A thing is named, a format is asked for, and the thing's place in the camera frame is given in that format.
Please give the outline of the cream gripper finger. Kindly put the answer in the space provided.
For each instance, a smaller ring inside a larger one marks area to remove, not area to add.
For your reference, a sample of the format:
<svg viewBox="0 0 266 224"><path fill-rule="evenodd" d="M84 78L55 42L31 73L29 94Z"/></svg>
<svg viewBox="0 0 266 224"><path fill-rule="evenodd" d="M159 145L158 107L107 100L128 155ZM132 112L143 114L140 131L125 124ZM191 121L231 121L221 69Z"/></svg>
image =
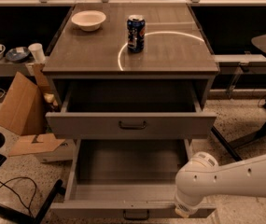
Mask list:
<svg viewBox="0 0 266 224"><path fill-rule="evenodd" d="M175 213L179 216L181 216L182 218L189 218L188 213L185 213L183 211L181 211L180 209L176 208L175 209Z"/></svg>

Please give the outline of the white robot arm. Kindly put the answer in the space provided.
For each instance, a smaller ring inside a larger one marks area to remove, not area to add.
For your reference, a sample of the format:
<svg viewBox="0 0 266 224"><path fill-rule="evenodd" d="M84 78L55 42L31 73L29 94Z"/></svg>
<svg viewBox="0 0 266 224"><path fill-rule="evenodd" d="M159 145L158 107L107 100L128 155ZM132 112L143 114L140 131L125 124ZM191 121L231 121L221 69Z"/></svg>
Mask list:
<svg viewBox="0 0 266 224"><path fill-rule="evenodd" d="M197 152L175 177L175 212L195 214L211 195L266 198L266 154L220 166L206 152Z"/></svg>

